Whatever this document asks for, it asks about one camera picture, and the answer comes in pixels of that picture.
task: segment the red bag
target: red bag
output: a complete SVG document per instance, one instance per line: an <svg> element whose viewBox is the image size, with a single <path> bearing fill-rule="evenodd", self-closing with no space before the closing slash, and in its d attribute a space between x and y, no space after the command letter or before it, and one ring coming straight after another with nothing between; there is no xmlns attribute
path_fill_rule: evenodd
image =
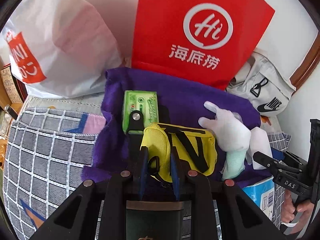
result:
<svg viewBox="0 0 320 240"><path fill-rule="evenodd" d="M264 0L139 0L132 67L224 90L274 12Z"/></svg>

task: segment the yellow bag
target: yellow bag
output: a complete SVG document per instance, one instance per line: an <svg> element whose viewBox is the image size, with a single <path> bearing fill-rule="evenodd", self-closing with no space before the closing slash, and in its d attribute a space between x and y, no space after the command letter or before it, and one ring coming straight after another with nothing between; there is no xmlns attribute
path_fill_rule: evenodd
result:
<svg viewBox="0 0 320 240"><path fill-rule="evenodd" d="M148 171L160 181L172 182L171 147L177 148L179 158L188 161L192 170L206 176L217 162L214 136L203 129L152 123L143 131L141 146L148 147Z"/></svg>

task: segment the pink patch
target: pink patch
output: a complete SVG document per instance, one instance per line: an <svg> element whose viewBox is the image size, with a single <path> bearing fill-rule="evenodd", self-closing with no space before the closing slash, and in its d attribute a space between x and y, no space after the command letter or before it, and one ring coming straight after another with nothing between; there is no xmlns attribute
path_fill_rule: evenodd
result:
<svg viewBox="0 0 320 240"><path fill-rule="evenodd" d="M106 119L103 116L89 114L82 133L98 134L104 128Z"/></svg>

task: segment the green tissue pack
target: green tissue pack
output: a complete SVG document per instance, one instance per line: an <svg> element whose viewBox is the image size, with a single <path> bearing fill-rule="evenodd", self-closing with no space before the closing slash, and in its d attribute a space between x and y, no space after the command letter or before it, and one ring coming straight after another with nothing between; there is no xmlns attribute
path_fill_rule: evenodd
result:
<svg viewBox="0 0 320 240"><path fill-rule="evenodd" d="M143 113L143 124L146 128L153 122L159 122L158 99L156 92L126 90L122 112L122 129L127 133L131 112L138 110Z"/></svg>

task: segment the nike swoosh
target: nike swoosh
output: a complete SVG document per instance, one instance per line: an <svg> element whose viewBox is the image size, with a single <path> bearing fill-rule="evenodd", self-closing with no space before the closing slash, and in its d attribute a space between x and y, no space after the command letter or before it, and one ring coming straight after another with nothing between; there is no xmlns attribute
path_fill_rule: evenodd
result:
<svg viewBox="0 0 320 240"><path fill-rule="evenodd" d="M269 104L269 103L266 103L266 104L262 104L262 105L260 105L260 106L258 106L257 107L257 110L259 111L259 112L272 112L272 111L278 111L279 109L265 109L264 107L265 107L265 105L267 105L267 104Z"/></svg>

